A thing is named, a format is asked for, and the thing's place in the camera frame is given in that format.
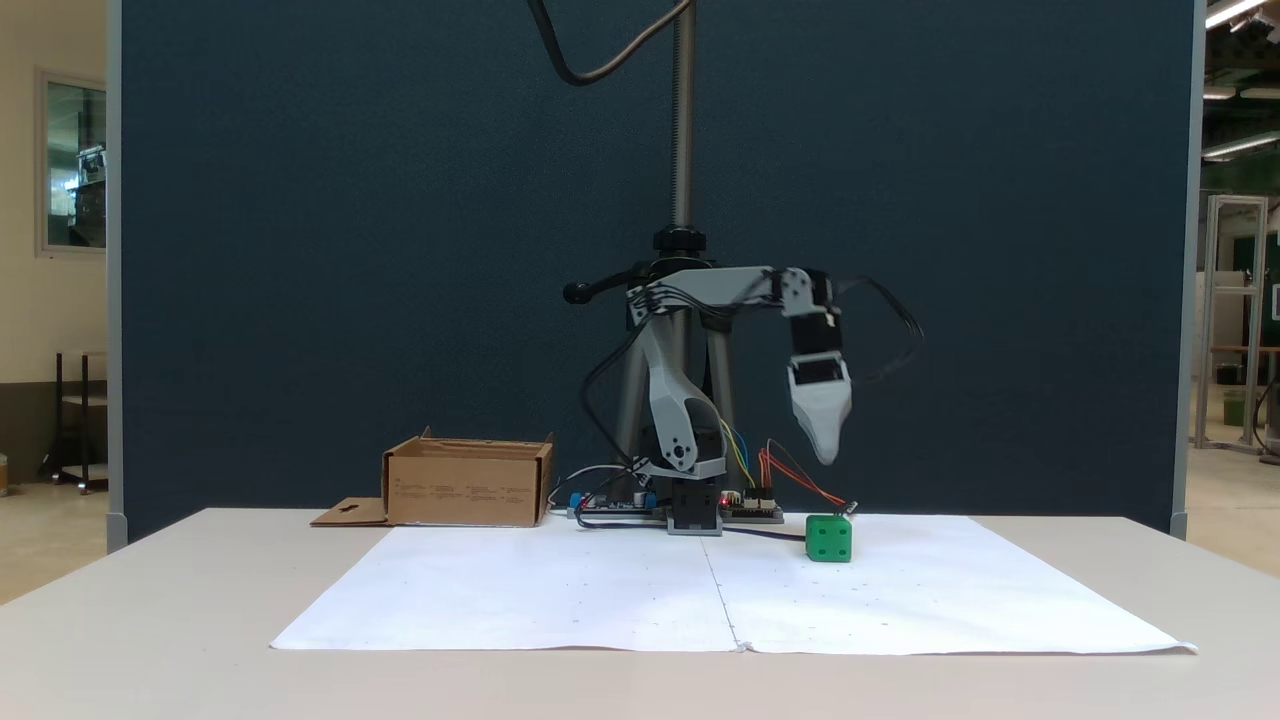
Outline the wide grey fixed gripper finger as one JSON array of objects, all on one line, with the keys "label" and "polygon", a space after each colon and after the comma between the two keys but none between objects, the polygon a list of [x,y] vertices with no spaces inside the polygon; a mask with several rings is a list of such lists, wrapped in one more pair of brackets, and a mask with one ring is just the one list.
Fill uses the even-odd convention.
[{"label": "wide grey fixed gripper finger", "polygon": [[809,438],[815,459],[824,466],[836,462],[844,423],[852,409],[849,379],[790,383],[794,415]]}]

